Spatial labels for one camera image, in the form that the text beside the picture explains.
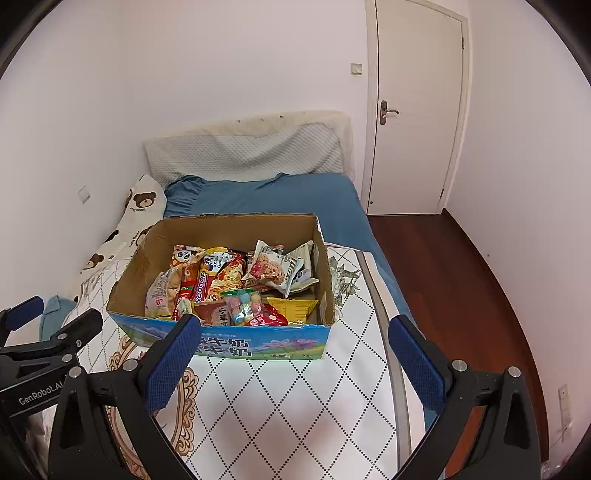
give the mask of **door handle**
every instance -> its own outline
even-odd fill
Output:
[[[398,110],[388,110],[388,102],[386,100],[382,100],[379,106],[379,124],[385,125],[386,124],[386,114],[390,112],[396,112],[400,114]]]

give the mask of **cardboard box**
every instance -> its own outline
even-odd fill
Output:
[[[257,240],[284,245],[290,252],[314,241],[314,275],[320,281],[302,292],[302,298],[319,300],[303,327],[203,326],[196,355],[248,359],[321,358],[334,318],[330,268],[326,246],[311,213],[249,215],[200,215],[160,220],[136,250],[109,297],[107,311],[136,343],[150,346],[174,327],[174,322],[144,316],[145,298],[156,276],[170,266],[175,245],[202,248],[228,247],[254,250]]]

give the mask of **screw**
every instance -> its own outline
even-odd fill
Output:
[[[468,369],[468,365],[464,360],[454,360],[452,362],[452,367],[459,372],[465,372]]]
[[[126,372],[132,372],[138,366],[138,361],[135,358],[130,358],[123,363],[123,370]]]
[[[517,367],[509,367],[507,371],[513,378],[519,378],[521,376],[521,370],[519,370]]]
[[[82,373],[82,369],[80,367],[76,366],[76,367],[70,368],[68,375],[70,375],[72,378],[78,378],[81,373]]]

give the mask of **blue gripper pad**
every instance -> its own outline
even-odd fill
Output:
[[[433,410],[439,415],[446,403],[446,382],[419,345],[421,340],[421,343],[424,344],[427,341],[410,322],[407,321],[405,326],[400,317],[403,316],[399,315],[390,320],[388,327],[390,348],[404,368],[423,407]],[[409,328],[413,328],[420,339],[415,338]]]
[[[43,299],[41,297],[32,297],[25,300],[6,312],[4,326],[12,332],[18,330],[31,320],[39,317],[43,313],[43,308]]]
[[[150,347],[142,359],[142,371],[138,376],[144,405],[150,413],[166,406],[200,342],[199,319],[195,315],[184,315],[163,340]],[[153,368],[152,359],[156,360]]]

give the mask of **door frame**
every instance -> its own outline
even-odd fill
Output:
[[[462,51],[462,89],[460,93],[460,109],[457,116],[456,133],[453,140],[452,154],[450,156],[447,173],[443,183],[443,194],[437,204],[436,213],[441,213],[447,199],[453,177],[455,176],[458,160],[462,150],[464,131],[466,126],[466,114],[469,98],[470,81],[470,34],[468,19],[441,5],[429,0],[404,0],[431,8],[439,13],[452,17],[462,24],[462,38],[464,49]],[[379,29],[378,11],[376,0],[365,0],[365,18],[368,30],[368,120],[365,133],[365,160],[363,162],[363,182],[361,187],[361,205],[367,213],[369,209],[369,194],[371,191],[372,175],[374,173],[375,140],[378,134],[378,83],[379,83]]]

